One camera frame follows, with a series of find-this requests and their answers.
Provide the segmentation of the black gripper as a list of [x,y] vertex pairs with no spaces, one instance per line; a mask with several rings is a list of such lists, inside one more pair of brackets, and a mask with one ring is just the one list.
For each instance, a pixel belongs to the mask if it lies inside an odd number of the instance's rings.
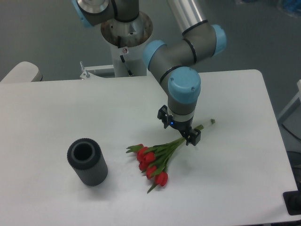
[[185,137],[186,145],[197,145],[201,138],[201,131],[199,129],[192,129],[192,119],[194,111],[187,115],[178,115],[172,112],[166,105],[163,105],[158,110],[157,118],[162,121],[164,128],[168,126],[176,129]]

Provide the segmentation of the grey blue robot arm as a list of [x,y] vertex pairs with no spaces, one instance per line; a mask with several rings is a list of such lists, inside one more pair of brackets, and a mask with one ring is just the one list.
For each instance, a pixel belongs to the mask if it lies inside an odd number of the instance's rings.
[[178,130],[187,144],[196,145],[201,132],[191,124],[201,79],[192,66],[225,49],[224,30],[209,24],[197,1],[170,0],[182,39],[169,46],[151,40],[152,21],[140,10],[137,0],[74,0],[72,4],[85,27],[100,25],[111,49],[114,76],[145,76],[150,72],[168,96],[158,119],[164,127]]

